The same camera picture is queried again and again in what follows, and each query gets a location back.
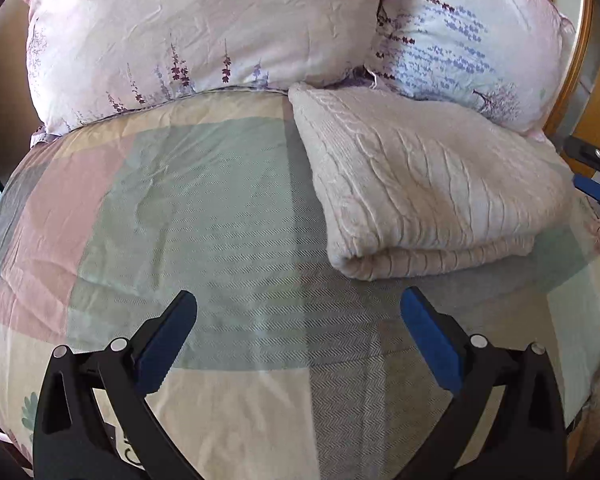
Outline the pink floral left pillow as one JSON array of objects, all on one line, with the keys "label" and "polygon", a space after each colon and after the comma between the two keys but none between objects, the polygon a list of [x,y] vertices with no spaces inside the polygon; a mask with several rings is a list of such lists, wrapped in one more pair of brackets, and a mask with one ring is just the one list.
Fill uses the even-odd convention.
[{"label": "pink floral left pillow", "polygon": [[46,130],[200,92],[328,86],[361,66],[379,0],[23,0]]}]

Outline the white lavender right pillow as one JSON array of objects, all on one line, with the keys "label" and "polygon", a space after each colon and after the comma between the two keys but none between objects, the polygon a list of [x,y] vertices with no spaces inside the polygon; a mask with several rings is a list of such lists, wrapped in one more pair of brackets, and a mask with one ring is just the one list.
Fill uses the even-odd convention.
[{"label": "white lavender right pillow", "polygon": [[528,134],[553,108],[572,36],[552,0],[380,0],[365,67],[402,96]]}]

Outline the pastel patchwork floral quilt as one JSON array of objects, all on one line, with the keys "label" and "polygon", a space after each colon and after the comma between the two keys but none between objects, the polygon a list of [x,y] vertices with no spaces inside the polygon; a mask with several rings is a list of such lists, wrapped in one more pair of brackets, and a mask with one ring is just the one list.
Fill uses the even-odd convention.
[{"label": "pastel patchwork floral quilt", "polygon": [[574,188],[530,254],[361,281],[329,262],[288,94],[212,93],[32,148],[0,201],[0,427],[33,468],[48,361],[197,318],[146,401],[206,479],[389,479],[451,397],[400,315],[419,288],[470,334],[544,347],[565,422],[600,377],[600,215]]}]

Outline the beige cable-knit sweater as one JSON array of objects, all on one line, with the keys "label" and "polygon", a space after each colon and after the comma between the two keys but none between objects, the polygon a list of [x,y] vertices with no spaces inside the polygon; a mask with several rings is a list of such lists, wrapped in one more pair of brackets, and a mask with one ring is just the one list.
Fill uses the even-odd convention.
[{"label": "beige cable-knit sweater", "polygon": [[361,281],[530,254],[574,188],[547,142],[450,102],[295,84],[288,98],[326,222],[330,264]]}]

